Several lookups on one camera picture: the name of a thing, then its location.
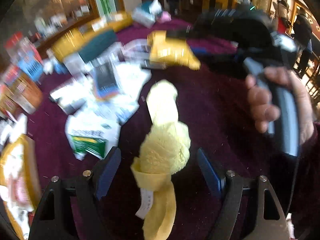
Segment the yellow plush toy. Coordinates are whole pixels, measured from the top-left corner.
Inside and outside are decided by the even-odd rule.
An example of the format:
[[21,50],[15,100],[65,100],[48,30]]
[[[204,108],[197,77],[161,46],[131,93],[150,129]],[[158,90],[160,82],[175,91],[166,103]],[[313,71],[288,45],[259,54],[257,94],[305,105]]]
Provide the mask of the yellow plush toy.
[[131,166],[138,187],[153,197],[144,217],[145,240],[168,238],[176,214],[171,175],[185,167],[189,159],[191,141],[188,127],[178,121],[176,97],[176,88],[167,80],[152,86],[147,104],[153,126]]
[[192,70],[200,69],[200,61],[184,40],[166,38],[166,31],[153,31],[148,35],[151,46],[150,61],[180,64]]

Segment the person wearing hat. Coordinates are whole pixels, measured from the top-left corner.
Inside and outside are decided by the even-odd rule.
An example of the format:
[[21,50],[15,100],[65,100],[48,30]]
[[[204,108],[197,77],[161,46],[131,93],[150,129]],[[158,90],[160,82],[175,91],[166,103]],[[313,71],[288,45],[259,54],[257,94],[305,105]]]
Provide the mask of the person wearing hat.
[[288,16],[289,5],[285,0],[277,0],[277,3],[273,2],[273,6],[276,12],[272,24],[278,33],[284,34],[291,25]]

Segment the tissue box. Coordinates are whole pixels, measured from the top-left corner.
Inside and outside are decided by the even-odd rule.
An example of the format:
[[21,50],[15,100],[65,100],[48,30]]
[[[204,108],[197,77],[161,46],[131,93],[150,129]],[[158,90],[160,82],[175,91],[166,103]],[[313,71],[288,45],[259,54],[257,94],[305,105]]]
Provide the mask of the tissue box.
[[134,21],[142,24],[147,28],[151,28],[156,22],[156,16],[150,13],[147,13],[146,11],[144,11],[139,7],[133,10],[131,17]]

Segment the window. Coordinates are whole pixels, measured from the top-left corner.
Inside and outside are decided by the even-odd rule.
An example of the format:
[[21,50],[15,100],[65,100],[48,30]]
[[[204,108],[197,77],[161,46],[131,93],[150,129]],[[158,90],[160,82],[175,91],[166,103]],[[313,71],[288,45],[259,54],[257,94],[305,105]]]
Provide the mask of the window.
[[287,3],[289,5],[289,19],[291,19],[292,17],[292,10],[293,10],[293,7],[294,7],[294,0],[287,0]]
[[0,53],[7,57],[3,44],[17,31],[38,47],[92,13],[89,0],[15,0],[0,22]]

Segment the scattered items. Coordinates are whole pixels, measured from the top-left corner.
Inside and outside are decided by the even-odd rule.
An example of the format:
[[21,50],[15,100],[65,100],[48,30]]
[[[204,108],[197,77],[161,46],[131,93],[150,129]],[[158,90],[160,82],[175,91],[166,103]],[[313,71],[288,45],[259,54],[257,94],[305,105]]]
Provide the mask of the scattered items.
[[17,66],[32,81],[37,82],[43,73],[42,59],[35,46],[21,32],[14,34],[6,43],[12,67]]
[[80,74],[51,91],[50,100],[58,103],[66,114],[72,114],[86,103],[91,89],[92,78],[86,78]]
[[164,62],[151,62],[150,61],[151,47],[146,39],[137,39],[128,42],[124,46],[124,59],[134,63],[139,63],[142,68],[149,69],[165,69]]
[[92,61],[93,93],[98,101],[106,101],[120,93],[121,85],[115,64],[108,58]]
[[87,44],[82,46],[78,52],[67,56],[63,60],[63,63],[73,76],[78,73],[88,73],[92,69],[91,64],[88,64],[88,62],[96,59],[115,41],[117,41],[115,32],[113,30],[107,30],[93,37]]
[[21,115],[0,159],[0,196],[20,240],[28,239],[28,213],[36,210],[41,198],[34,141],[25,136],[26,128],[27,118]]
[[132,19],[147,28],[151,28],[157,17],[162,14],[162,8],[158,0],[145,1],[132,12]]
[[[102,92],[106,95],[106,92],[112,91],[106,89],[107,87],[110,88],[110,84],[118,84],[118,92],[121,92],[121,94],[118,93],[116,96],[109,97],[107,101],[105,101],[106,98],[97,101],[96,89],[92,89],[92,82],[80,83],[73,80],[71,88],[68,88],[71,89],[68,92],[70,98],[74,98],[75,93],[78,93],[78,95],[82,96],[81,100],[87,102],[73,116],[70,115],[66,123],[66,135],[75,157],[79,160],[82,160],[87,153],[103,159],[111,147],[117,146],[120,125],[126,123],[137,111],[140,90],[151,77],[150,70],[142,70],[139,65],[133,65],[128,62],[115,64],[111,69],[113,72],[111,74],[109,69],[107,71],[108,75],[101,74],[99,71],[100,76],[104,77],[102,85],[99,85],[99,87],[105,88]],[[118,76],[118,82],[116,81],[115,73]],[[99,81],[93,81],[93,83],[96,83],[94,87],[97,87]],[[51,97],[57,99],[65,93],[66,88],[62,87],[51,93]]]
[[37,85],[17,66],[11,66],[3,76],[0,109],[9,118],[20,111],[19,105],[28,114],[33,114],[42,101],[42,92]]
[[153,126],[140,147],[139,158],[131,165],[141,190],[141,208],[136,215],[144,218],[146,240],[168,238],[176,213],[171,175],[189,159],[191,141],[188,127],[178,121],[176,97],[176,88],[166,80],[152,86],[147,104]]
[[47,50],[47,55],[49,59],[45,59],[43,64],[43,71],[46,75],[52,74],[53,70],[55,70],[55,72],[58,74],[66,74],[68,72],[66,67],[58,62],[51,49]]

